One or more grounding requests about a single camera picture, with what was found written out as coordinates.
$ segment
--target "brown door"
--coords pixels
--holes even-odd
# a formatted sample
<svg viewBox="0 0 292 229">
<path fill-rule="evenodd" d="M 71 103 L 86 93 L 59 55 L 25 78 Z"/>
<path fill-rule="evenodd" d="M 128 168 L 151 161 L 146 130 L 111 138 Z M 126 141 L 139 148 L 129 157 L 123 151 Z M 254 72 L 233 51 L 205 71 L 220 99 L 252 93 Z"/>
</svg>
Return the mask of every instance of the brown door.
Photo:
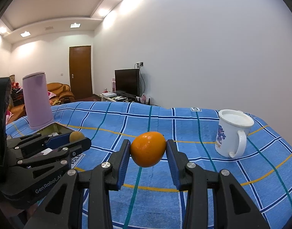
<svg viewBox="0 0 292 229">
<path fill-rule="evenodd" d="M 70 47 L 69 52 L 71 91 L 76 100 L 91 97 L 91 46 Z"/>
</svg>

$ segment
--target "television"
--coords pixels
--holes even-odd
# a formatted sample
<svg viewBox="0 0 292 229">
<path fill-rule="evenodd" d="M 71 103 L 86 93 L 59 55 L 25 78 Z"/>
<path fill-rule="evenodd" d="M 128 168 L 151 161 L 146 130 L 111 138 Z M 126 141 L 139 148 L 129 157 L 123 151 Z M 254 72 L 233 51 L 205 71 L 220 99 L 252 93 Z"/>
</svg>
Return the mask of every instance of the television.
<svg viewBox="0 0 292 229">
<path fill-rule="evenodd" d="M 140 96 L 139 69 L 115 70 L 115 88 L 116 92 L 119 94 L 127 93 L 134 96 Z"/>
</svg>

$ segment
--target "mug handle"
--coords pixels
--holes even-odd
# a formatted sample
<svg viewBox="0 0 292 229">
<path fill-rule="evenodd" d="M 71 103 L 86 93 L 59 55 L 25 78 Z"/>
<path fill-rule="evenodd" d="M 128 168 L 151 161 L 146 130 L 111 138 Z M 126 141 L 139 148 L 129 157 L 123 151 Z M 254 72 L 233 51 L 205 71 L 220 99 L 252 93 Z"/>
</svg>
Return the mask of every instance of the mug handle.
<svg viewBox="0 0 292 229">
<path fill-rule="evenodd" d="M 247 145 L 247 136 L 243 130 L 239 130 L 238 132 L 239 136 L 239 145 L 236 153 L 230 152 L 229 156 L 231 158 L 238 158 L 241 157 L 245 151 L 245 147 Z"/>
</svg>

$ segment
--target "metal bolt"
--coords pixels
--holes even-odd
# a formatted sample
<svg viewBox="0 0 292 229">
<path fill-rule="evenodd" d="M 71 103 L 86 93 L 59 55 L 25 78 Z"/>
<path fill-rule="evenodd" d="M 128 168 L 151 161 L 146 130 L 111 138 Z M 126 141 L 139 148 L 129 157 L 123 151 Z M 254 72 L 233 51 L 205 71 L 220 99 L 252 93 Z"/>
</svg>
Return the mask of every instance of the metal bolt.
<svg viewBox="0 0 292 229">
<path fill-rule="evenodd" d="M 221 174 L 224 175 L 224 176 L 228 176 L 229 175 L 229 171 L 227 169 L 223 169 L 221 171 Z"/>
<path fill-rule="evenodd" d="M 76 170 L 74 170 L 74 169 L 70 169 L 70 170 L 68 170 L 68 175 L 69 176 L 73 176 L 73 175 L 75 175 L 76 174 Z"/>
<path fill-rule="evenodd" d="M 102 166 L 103 168 L 108 168 L 108 167 L 110 167 L 110 163 L 109 163 L 109 162 L 103 162 L 103 163 L 101 164 L 101 166 Z"/>
<path fill-rule="evenodd" d="M 195 168 L 196 167 L 196 164 L 193 162 L 188 162 L 186 165 L 188 168 Z"/>
</svg>

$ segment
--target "white cup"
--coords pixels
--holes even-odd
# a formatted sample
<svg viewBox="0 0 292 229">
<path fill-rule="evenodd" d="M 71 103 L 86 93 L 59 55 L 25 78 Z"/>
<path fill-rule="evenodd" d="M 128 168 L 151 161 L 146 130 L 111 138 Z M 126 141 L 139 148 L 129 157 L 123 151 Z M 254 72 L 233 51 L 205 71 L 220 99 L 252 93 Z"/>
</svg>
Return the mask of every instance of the white cup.
<svg viewBox="0 0 292 229">
<path fill-rule="evenodd" d="M 247 136 L 253 125 L 253 119 L 242 111 L 220 110 L 216 151 L 224 157 L 241 157 L 247 145 Z"/>
</svg>

